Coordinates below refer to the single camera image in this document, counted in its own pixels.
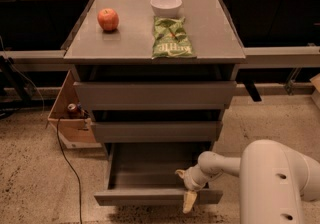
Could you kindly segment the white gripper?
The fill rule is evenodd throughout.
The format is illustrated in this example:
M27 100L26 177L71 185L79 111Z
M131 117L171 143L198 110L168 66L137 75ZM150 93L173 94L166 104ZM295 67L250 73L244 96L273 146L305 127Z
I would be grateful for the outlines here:
M189 213L197 199L197 193L205 187L205 185L213 179L213 174L204 172L199 165L188 168L186 171L177 169L175 174L184 180L184 184L188 191L184 193L183 213Z

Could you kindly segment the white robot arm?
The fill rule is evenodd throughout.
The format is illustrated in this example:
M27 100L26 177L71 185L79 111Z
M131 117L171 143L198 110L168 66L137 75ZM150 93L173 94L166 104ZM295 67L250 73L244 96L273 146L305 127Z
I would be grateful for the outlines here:
M241 224L305 224L302 203L320 199L320 163L272 140L250 143L240 157L205 151L197 164L178 169L186 187L183 211L199 191L221 174L240 181Z

